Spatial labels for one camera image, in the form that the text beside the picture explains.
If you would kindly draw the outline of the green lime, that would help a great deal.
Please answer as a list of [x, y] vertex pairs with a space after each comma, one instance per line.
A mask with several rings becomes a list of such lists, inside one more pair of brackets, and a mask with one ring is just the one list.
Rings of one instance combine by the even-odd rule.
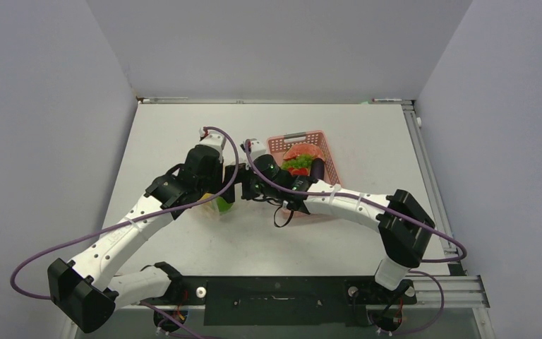
[[217, 211], [220, 215], [228, 213], [233, 207], [233, 203], [226, 201], [223, 197], [219, 196], [215, 200]]

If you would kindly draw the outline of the clear zip top bag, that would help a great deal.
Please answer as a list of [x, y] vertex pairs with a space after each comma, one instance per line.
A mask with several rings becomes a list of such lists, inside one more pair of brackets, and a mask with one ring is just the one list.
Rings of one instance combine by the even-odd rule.
[[[240, 162], [240, 161], [241, 161], [240, 158], [238, 158], [238, 160], [232, 160], [228, 164], [225, 164], [224, 168], [227, 165], [233, 165], [233, 164], [236, 164], [237, 162]], [[225, 169], [223, 169], [223, 171], [222, 171], [222, 187], [223, 187], [223, 181], [224, 181], [224, 171], [225, 171]], [[234, 188], [235, 188], [235, 198], [236, 198], [236, 184], [238, 184], [238, 182], [239, 182], [239, 176], [236, 177], [236, 180], [234, 182], [235, 183], [235, 186], [234, 186]], [[205, 218], [209, 218], [209, 219], [218, 220], [222, 216], [228, 214], [228, 213], [226, 213], [224, 215], [220, 215], [218, 213], [218, 211], [217, 211], [216, 202], [202, 204], [202, 205], [197, 206], [195, 209], [196, 209], [196, 211], [197, 211], [197, 213], [199, 215], [204, 216]]]

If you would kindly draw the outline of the yellow bell pepper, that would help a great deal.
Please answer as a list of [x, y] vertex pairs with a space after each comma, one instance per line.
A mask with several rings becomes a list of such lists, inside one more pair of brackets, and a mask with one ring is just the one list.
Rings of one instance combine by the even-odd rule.
[[217, 198], [214, 194], [206, 193], [202, 196], [202, 198], [198, 202], [202, 204], [207, 204], [207, 203], [215, 202], [216, 199]]

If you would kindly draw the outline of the green grape bunch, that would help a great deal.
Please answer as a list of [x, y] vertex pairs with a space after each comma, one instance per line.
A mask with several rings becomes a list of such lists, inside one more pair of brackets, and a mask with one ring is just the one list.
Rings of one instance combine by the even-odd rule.
[[290, 160], [285, 160], [282, 163], [283, 170], [291, 169], [309, 169], [312, 165], [312, 162], [315, 158], [309, 154], [300, 154], [299, 156], [292, 158]]

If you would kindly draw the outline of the dark purple eggplant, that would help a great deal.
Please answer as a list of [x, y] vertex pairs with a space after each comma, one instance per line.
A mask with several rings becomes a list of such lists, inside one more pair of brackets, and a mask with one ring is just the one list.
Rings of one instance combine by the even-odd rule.
[[309, 176], [314, 179], [323, 180], [325, 177], [325, 161], [320, 158], [316, 157], [313, 159], [310, 170], [309, 170]]

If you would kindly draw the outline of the pink plastic basket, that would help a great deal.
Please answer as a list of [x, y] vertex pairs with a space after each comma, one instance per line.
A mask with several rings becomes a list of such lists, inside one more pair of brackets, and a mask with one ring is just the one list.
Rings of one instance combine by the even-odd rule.
[[331, 152], [330, 143], [326, 135], [321, 130], [297, 132], [280, 136], [272, 136], [267, 139], [267, 149], [275, 159], [276, 163], [282, 167], [283, 154], [290, 147], [297, 143], [310, 143], [319, 146], [325, 154], [325, 177], [324, 182], [335, 185], [341, 184], [342, 180], [339, 176], [334, 157]]

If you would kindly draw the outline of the red strawberry cluster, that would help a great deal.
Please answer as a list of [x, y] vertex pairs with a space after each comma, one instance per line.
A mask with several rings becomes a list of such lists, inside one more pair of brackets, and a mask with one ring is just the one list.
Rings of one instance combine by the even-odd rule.
[[290, 167], [288, 171], [292, 176], [308, 176], [309, 175], [308, 167]]

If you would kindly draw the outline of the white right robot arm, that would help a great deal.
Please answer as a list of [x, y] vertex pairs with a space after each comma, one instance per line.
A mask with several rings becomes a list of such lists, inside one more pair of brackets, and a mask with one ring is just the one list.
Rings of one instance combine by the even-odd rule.
[[258, 157], [254, 164], [255, 169], [246, 163], [225, 167], [224, 181], [240, 184], [243, 200], [270, 200], [291, 214], [347, 220], [380, 235], [385, 257], [370, 284], [379, 302], [395, 297], [406, 274], [420, 266], [435, 223], [408, 191], [377, 195], [344, 189], [315, 177], [292, 175], [270, 155]]

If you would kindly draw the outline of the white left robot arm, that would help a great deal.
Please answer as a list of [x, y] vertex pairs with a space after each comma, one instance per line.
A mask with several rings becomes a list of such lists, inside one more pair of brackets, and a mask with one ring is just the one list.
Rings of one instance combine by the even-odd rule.
[[184, 163], [156, 177], [121, 221], [89, 248], [47, 269], [50, 298], [82, 332], [103, 326], [112, 314], [129, 304], [158, 297], [165, 304], [179, 300], [182, 284], [171, 266], [156, 263], [120, 276], [122, 267], [156, 232], [178, 219], [206, 193], [222, 188], [220, 145], [195, 145]]

